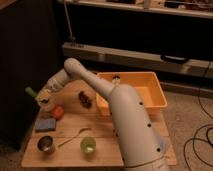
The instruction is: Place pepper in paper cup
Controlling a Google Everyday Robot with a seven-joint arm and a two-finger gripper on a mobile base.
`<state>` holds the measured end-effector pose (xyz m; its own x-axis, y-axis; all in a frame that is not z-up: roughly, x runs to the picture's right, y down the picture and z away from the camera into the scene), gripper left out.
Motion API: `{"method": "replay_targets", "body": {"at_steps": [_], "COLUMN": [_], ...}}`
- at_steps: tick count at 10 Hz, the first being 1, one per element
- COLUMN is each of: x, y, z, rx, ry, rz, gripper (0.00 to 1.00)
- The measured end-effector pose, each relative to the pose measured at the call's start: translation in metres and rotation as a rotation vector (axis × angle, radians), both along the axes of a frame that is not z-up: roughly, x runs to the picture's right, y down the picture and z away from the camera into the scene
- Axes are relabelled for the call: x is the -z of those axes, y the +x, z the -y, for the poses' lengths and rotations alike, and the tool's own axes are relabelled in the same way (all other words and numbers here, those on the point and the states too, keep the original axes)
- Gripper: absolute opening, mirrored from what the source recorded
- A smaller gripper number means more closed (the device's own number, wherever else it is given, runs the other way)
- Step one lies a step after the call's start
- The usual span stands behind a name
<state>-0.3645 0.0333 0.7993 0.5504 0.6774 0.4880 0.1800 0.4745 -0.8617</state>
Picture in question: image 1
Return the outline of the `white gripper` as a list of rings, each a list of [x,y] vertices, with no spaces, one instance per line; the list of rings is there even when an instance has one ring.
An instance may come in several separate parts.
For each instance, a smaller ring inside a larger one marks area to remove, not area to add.
[[[39,102],[47,102],[54,98],[54,91],[48,87],[43,87],[37,95],[37,100]]]

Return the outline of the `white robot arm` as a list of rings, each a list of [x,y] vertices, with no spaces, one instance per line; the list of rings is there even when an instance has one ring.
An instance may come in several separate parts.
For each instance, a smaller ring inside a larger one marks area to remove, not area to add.
[[[47,101],[52,92],[77,79],[85,81],[108,102],[125,171],[170,171],[143,99],[132,86],[113,84],[87,70],[75,58],[68,58],[47,81],[44,90],[48,95],[40,91],[37,100]]]

